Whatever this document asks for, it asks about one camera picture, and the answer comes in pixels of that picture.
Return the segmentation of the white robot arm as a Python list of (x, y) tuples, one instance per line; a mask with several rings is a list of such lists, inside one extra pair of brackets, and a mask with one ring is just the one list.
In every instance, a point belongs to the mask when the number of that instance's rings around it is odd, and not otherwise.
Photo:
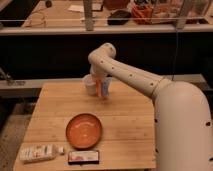
[(208, 100), (195, 85), (121, 63), (105, 43), (88, 55), (95, 79), (111, 75), (153, 101), (156, 171), (213, 171), (213, 124)]

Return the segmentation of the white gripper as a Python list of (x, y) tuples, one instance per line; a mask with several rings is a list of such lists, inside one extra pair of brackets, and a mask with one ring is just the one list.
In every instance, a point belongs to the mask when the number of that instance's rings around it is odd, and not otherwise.
[(98, 80), (98, 79), (104, 80), (108, 75), (107, 72), (105, 72), (103, 69), (96, 66), (92, 66), (90, 68), (90, 74), (94, 80)]

